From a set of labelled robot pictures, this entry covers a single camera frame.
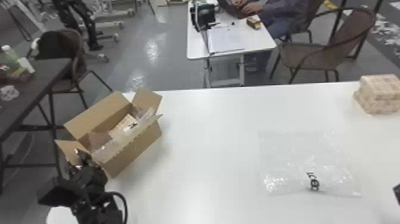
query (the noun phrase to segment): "camera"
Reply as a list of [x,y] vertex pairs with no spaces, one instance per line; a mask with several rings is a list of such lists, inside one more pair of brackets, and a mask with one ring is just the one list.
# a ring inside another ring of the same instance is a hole
[[[190,17],[192,19],[192,24],[196,31],[199,32],[196,26],[196,12],[195,7],[190,8]],[[201,30],[208,30],[211,28],[210,23],[215,23],[215,5],[213,4],[202,4],[198,6],[197,21]]]
[[[127,203],[117,192],[106,192],[107,176],[90,154],[75,149],[82,165],[68,164],[69,179],[51,178],[37,191],[39,204],[68,207],[79,224],[126,224]],[[114,196],[124,204],[125,218],[118,209]]]

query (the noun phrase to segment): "chair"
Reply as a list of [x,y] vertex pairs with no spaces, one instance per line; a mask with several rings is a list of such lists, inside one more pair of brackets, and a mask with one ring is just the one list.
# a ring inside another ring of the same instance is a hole
[[[344,10],[352,10],[352,12],[343,22],[340,29],[332,36],[328,44],[281,43],[279,45],[277,62],[282,59],[283,64],[289,68],[292,75],[289,84],[293,82],[300,69],[323,70],[326,82],[329,82],[329,71],[333,71],[336,81],[339,81],[339,72],[336,67],[368,35],[376,19],[374,12],[365,8],[338,8],[319,13],[314,18],[327,14],[341,13]],[[270,79],[274,76],[277,64],[275,64],[271,72]]]
[[[83,38],[80,35],[79,32],[73,29],[62,29],[57,31],[62,37],[63,41],[67,41],[72,47],[72,49],[62,49],[63,51],[68,51],[71,52],[73,56],[72,58],[72,67],[71,67],[71,77],[68,78],[63,78],[57,81],[54,86],[52,87],[51,92],[49,93],[49,104],[50,104],[50,113],[51,113],[51,118],[52,118],[52,124],[50,124],[50,121],[48,120],[42,106],[40,103],[37,105],[40,109],[40,112],[42,113],[45,121],[47,122],[48,125],[54,125],[54,100],[53,100],[53,95],[54,94],[79,94],[80,99],[82,100],[83,106],[85,109],[88,109],[88,105],[85,101],[85,98],[83,97],[83,90],[79,86],[79,83],[88,75],[88,74],[93,74],[110,92],[113,90],[111,87],[109,87],[102,79],[101,77],[95,73],[93,70],[88,70],[86,67],[86,62],[85,62],[85,51],[83,50]],[[30,56],[33,50],[35,50],[38,45],[37,45],[38,40],[35,40],[31,44],[31,49],[28,52],[27,57]]]
[[308,0],[307,13],[305,14],[305,16],[293,23],[290,32],[285,36],[285,38],[279,38],[279,39],[282,42],[287,42],[287,41],[292,42],[292,35],[299,33],[308,33],[308,41],[312,43],[313,33],[310,30],[310,25],[312,19],[317,14],[322,3],[324,3],[324,0]]

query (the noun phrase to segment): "person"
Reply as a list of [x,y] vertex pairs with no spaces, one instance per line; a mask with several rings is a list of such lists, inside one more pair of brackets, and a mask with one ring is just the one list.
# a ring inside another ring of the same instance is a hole
[[[258,4],[254,0],[233,0],[242,12],[258,14],[273,39],[285,36],[297,18],[305,16],[308,1],[312,0],[269,0],[266,4]],[[246,67],[246,71],[265,71],[271,52],[258,52],[246,55],[246,61],[254,61],[255,67]]]

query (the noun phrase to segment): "cardboard box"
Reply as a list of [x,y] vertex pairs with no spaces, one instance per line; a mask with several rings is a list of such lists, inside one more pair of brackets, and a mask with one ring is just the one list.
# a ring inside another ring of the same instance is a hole
[[65,157],[71,164],[79,164],[79,159],[74,149],[92,153],[89,134],[93,132],[104,133],[114,128],[127,114],[133,116],[139,113],[140,109],[146,111],[153,108],[155,114],[123,139],[112,152],[113,156],[106,162],[98,162],[106,173],[114,178],[145,149],[161,136],[161,129],[157,120],[162,115],[156,115],[161,96],[151,91],[139,89],[132,102],[126,100],[121,92],[114,92],[102,101],[91,106],[91,108],[79,114],[64,127],[72,134],[75,141],[55,140],[57,145],[64,152]]
[[394,74],[362,76],[360,95],[366,101],[400,100],[400,80]]
[[367,114],[392,114],[400,109],[400,101],[398,100],[382,99],[367,101],[360,94],[360,91],[355,91],[353,97]]

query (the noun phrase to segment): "white table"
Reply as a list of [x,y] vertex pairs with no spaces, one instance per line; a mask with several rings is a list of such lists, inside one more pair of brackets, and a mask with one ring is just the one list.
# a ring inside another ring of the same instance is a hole
[[[207,0],[210,4],[217,4],[216,0]],[[246,19],[237,19],[226,12],[216,13],[216,22],[221,23],[219,26],[233,26],[240,30],[240,39],[244,45],[244,49],[240,51],[230,51],[224,53],[213,54],[211,57],[207,51],[207,47],[204,44],[201,34],[196,31],[193,27],[192,20],[190,18],[190,7],[193,4],[189,2],[187,4],[187,48],[186,56],[189,60],[204,60],[205,69],[207,72],[204,73],[204,79],[206,86],[208,88],[212,86],[221,85],[232,85],[240,84],[243,86],[245,84],[245,66],[244,66],[244,55],[251,52],[257,51],[272,51],[276,47],[274,39],[272,39],[270,33],[262,24],[260,30],[254,30],[249,27],[246,23]],[[210,81],[212,68],[210,66],[210,58],[217,57],[239,57],[239,78],[238,79],[228,79],[219,81]]]
[[[400,223],[392,192],[400,183],[400,115],[365,114],[352,99],[357,87],[159,92],[163,136],[110,180],[107,190],[127,198],[130,224]],[[325,129],[348,133],[343,142],[362,198],[311,192],[267,197],[258,171],[258,132]],[[73,220],[69,209],[55,208],[47,224]]]

